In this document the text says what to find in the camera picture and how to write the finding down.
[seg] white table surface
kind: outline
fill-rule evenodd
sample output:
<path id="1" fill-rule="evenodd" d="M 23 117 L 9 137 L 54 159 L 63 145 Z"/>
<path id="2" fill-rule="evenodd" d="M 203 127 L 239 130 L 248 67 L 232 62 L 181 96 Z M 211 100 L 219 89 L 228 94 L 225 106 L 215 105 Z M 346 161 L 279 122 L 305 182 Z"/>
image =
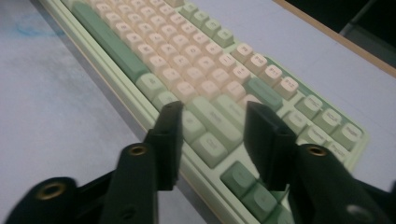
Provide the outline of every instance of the white table surface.
<path id="1" fill-rule="evenodd" d="M 194 3 L 364 127 L 370 142 L 353 175 L 390 189 L 396 179 L 396 78 L 272 1 Z M 82 185 L 112 170 L 119 151 L 143 133 L 32 2 L 1 1 L 0 49 L 2 221 L 44 179 L 72 176 Z M 162 223 L 208 222 L 179 189 L 160 194 L 160 205 Z"/>

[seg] blue stain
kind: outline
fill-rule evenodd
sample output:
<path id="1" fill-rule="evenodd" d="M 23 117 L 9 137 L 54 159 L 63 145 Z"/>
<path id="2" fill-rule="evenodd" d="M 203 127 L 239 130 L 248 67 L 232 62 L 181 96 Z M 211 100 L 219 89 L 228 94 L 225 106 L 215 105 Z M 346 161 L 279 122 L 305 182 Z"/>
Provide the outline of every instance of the blue stain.
<path id="1" fill-rule="evenodd" d="M 50 15 L 38 13 L 26 15 L 16 23 L 18 32 L 27 36 L 59 36 L 64 31 L 56 24 Z"/>

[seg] green spacebar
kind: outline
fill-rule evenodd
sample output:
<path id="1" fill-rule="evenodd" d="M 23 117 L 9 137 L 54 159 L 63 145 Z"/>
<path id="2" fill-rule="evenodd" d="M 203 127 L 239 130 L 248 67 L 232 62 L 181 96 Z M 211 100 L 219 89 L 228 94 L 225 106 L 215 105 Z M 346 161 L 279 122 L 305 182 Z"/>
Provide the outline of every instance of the green spacebar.
<path id="1" fill-rule="evenodd" d="M 141 75 L 149 72 L 146 65 L 102 21 L 90 6 L 76 2 L 71 11 L 133 83 Z"/>

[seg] keyboard frame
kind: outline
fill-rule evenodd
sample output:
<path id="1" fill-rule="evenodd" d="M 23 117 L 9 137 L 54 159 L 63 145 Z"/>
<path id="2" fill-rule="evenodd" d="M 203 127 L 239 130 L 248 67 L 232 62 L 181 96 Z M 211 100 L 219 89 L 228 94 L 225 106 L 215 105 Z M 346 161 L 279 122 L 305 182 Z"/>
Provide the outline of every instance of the keyboard frame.
<path id="1" fill-rule="evenodd" d="M 62 27 L 69 39 L 87 58 L 92 67 L 96 70 L 97 74 L 119 98 L 120 102 L 135 118 L 136 122 L 139 123 L 142 129 L 146 132 L 148 129 L 152 128 L 159 115 L 157 109 L 146 98 L 146 96 L 143 95 L 136 85 L 120 70 L 116 63 L 114 63 L 94 38 L 85 30 L 67 6 L 61 0 L 39 0 L 39 2 L 48 11 L 52 18 L 54 18 Z M 238 43 L 239 41 L 235 39 L 235 43 L 227 49 L 224 49 L 224 52 L 230 52 Z M 297 82 L 303 83 L 295 75 L 291 76 Z M 318 95 L 320 99 L 324 99 L 320 94 L 314 92 L 313 89 L 309 88 L 307 85 L 305 86 L 314 94 Z M 327 101 L 326 104 L 337 109 L 337 107 L 329 104 Z M 342 113 L 342 115 L 346 119 L 350 119 L 344 113 Z M 354 147 L 364 148 L 364 146 L 367 146 L 369 141 L 368 133 L 359 125 L 359 123 L 356 123 L 355 121 L 353 121 L 353 123 L 359 126 L 363 134 L 361 141 L 359 141 L 359 143 Z M 349 159 L 347 163 L 344 163 L 349 172 L 353 170 L 353 167 L 359 160 L 363 151 L 364 150 L 361 149 L 358 152 L 355 152 L 356 154 L 354 154 L 353 158 Z M 246 207 L 240 203 L 240 200 L 237 199 L 219 179 L 221 174 L 223 174 L 235 161 L 241 161 L 250 171 L 253 171 L 253 175 L 256 178 L 259 177 L 259 174 L 252 162 L 248 159 L 248 154 L 242 145 L 230 153 L 230 155 L 227 156 L 227 158 L 217 167 L 210 169 L 188 144 L 184 144 L 180 161 L 180 173 L 222 222 L 252 223 L 251 220 L 256 220 L 256 222 L 253 223 L 259 223 L 257 219 L 250 214 Z M 200 171 L 197 167 L 204 167 L 204 170 L 201 169 Z M 202 173 L 211 174 L 212 176 L 208 177 L 210 178 L 210 181 L 208 181 Z M 216 189 L 211 183 L 215 183 L 215 185 L 221 186 L 221 188 Z M 282 204 L 288 207 L 287 200 L 283 200 Z"/>

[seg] mechanical keyboard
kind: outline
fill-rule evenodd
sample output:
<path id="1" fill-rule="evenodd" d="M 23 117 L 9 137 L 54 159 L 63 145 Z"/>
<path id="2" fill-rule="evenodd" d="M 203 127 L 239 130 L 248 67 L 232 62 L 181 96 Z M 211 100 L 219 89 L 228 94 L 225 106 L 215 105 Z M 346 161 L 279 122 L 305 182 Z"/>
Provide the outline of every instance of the mechanical keyboard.
<path id="1" fill-rule="evenodd" d="M 247 101 L 268 105 L 297 144 L 327 147 L 349 171 L 367 144 L 359 124 L 193 2 L 40 2 L 143 129 L 163 105 L 185 104 L 180 172 L 224 223 L 292 223 L 287 192 L 264 187 L 244 148 Z"/>

